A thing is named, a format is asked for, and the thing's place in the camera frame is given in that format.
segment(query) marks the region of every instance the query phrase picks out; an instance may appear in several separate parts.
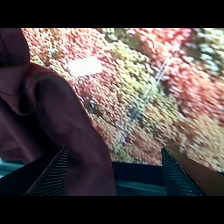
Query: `white tag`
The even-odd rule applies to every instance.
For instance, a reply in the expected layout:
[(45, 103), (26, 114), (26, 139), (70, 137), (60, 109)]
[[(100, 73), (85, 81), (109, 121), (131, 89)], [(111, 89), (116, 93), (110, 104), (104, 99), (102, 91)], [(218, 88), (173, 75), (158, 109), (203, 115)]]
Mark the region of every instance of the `white tag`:
[(72, 76), (79, 77), (101, 73), (103, 71), (103, 66), (100, 60), (92, 56), (70, 61), (68, 63), (68, 69), (71, 71)]

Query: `purple fabric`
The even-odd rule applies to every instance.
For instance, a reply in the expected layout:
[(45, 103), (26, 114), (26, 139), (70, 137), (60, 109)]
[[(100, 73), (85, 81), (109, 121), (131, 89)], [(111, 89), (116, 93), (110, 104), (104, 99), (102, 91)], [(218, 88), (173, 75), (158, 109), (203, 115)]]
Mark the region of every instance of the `purple fabric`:
[(109, 150), (70, 85), (30, 63), (21, 29), (0, 28), (0, 157), (27, 164), (62, 145), (65, 195), (115, 195)]

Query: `garment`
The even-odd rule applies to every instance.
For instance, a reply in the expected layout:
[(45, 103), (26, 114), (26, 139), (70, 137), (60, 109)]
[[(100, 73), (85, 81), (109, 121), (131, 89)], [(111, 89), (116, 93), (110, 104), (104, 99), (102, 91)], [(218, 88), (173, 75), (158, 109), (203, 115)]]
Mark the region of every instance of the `garment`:
[(0, 28), (0, 158), (69, 148), (65, 195), (115, 195), (109, 150), (69, 83), (30, 63), (21, 29)]

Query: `sleeve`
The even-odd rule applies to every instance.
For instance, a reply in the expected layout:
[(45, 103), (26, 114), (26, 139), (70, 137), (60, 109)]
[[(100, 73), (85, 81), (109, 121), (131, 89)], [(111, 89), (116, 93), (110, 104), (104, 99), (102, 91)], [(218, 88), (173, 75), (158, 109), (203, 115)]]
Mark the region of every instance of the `sleeve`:
[(109, 150), (70, 85), (60, 77), (42, 80), (35, 95), (43, 130), (69, 148), (65, 195), (115, 195)]

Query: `dark maroon cloth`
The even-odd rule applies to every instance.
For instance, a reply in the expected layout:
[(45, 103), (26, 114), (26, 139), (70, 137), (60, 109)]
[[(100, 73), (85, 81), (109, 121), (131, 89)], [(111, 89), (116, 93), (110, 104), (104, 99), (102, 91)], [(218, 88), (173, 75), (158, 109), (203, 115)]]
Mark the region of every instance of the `dark maroon cloth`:
[(27, 164), (64, 145), (65, 195), (115, 195), (109, 150), (71, 86), (30, 63), (21, 29), (0, 28), (0, 158)]

